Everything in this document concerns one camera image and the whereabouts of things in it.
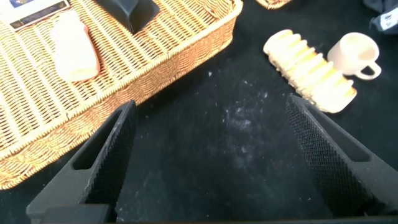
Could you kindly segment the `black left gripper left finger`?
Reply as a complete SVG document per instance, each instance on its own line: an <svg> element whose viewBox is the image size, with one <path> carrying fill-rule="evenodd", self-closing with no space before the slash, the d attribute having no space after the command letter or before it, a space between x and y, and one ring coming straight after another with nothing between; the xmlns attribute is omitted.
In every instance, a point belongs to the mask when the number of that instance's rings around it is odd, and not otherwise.
<svg viewBox="0 0 398 224"><path fill-rule="evenodd" d="M115 222L137 118L134 101L117 108L27 206L31 222Z"/></svg>

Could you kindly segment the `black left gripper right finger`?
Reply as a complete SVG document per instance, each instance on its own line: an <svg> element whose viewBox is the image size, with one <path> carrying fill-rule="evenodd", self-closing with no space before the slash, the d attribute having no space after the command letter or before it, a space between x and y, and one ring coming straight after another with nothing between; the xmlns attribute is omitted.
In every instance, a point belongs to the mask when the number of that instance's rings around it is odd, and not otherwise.
<svg viewBox="0 0 398 224"><path fill-rule="evenodd" d="M397 171L307 100L285 111L315 185L332 214L397 215Z"/></svg>

